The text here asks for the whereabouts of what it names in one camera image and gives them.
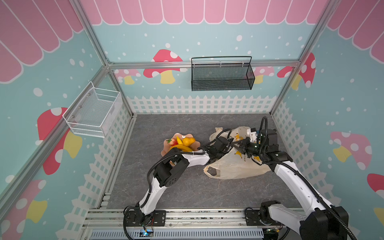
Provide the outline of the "banana print plastic bag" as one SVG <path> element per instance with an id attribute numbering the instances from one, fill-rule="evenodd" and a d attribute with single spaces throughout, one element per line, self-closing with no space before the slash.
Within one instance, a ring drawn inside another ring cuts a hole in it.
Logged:
<path id="1" fill-rule="evenodd" d="M 215 128 L 215 130 L 215 133 L 209 137 L 210 141 L 214 140 L 223 131 L 223 128 Z M 258 131 L 251 130 L 250 127 L 238 127 L 232 130 L 230 138 L 234 138 L 234 142 L 236 142 L 250 137 L 251 143 L 256 143 L 257 135 Z M 241 154 L 233 148 L 224 157 L 207 165 L 204 173 L 213 179 L 234 180 L 255 177 L 271 171 L 268 165 L 258 165 L 257 163 L 262 163 L 259 157 L 247 158 L 245 154 Z"/>

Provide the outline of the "yellow pear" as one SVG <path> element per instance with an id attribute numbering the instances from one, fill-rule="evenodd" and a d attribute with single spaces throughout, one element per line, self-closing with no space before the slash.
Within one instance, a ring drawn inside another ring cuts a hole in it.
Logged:
<path id="1" fill-rule="evenodd" d="M 195 138 L 183 138 L 182 139 L 182 142 L 183 142 L 183 145 L 186 146 L 186 147 L 189 147 L 191 146 L 193 143 L 196 142 Z"/>

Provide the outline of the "long yellow banana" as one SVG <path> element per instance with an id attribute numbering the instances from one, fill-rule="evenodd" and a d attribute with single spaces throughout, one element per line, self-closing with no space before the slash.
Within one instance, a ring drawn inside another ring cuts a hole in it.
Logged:
<path id="1" fill-rule="evenodd" d="M 184 146 L 184 145 L 175 145 L 175 146 L 172 146 L 170 148 L 170 150 L 172 150 L 172 149 L 178 149 L 178 150 L 181 150 L 182 152 L 193 152 L 194 151 L 191 148 Z"/>

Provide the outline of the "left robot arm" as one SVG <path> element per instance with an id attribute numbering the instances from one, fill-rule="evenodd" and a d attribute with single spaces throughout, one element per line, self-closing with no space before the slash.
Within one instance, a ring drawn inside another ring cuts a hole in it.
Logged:
<path id="1" fill-rule="evenodd" d="M 124 223 L 128 226 L 148 224 L 165 190 L 175 184 L 187 168 L 214 163 L 229 153 L 232 142 L 230 138 L 216 137 L 197 151 L 187 152 L 178 148 L 170 150 L 148 171 L 149 189 L 134 207 L 126 207 Z"/>

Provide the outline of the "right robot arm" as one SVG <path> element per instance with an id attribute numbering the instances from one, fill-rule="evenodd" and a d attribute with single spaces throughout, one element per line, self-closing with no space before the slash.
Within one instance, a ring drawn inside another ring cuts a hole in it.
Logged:
<path id="1" fill-rule="evenodd" d="M 268 166 L 288 186 L 299 201 L 303 212 L 285 207 L 278 201 L 263 202 L 259 221 L 264 225 L 278 222 L 301 236 L 303 240 L 355 240 L 348 226 L 349 215 L 343 207 L 336 207 L 325 199 L 299 172 L 293 159 L 279 150 L 276 140 L 267 131 L 260 131 L 256 139 L 246 137 L 231 141 L 231 146 L 248 158 L 259 157 L 257 164 Z"/>

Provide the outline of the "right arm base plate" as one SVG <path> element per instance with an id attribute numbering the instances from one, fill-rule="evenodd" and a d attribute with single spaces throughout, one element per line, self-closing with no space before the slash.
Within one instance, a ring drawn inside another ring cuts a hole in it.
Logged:
<path id="1" fill-rule="evenodd" d="M 245 221 L 247 226 L 258 226 L 264 228 L 284 227 L 280 222 L 262 218 L 259 209 L 246 208 L 244 210 Z"/>

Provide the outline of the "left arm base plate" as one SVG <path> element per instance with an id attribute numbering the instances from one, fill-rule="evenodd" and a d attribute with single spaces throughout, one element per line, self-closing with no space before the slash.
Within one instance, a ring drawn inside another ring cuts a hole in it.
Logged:
<path id="1" fill-rule="evenodd" d="M 144 215 L 140 210 L 128 210 L 124 214 L 126 227 L 164 227 L 166 211 L 155 210 L 149 215 Z"/>

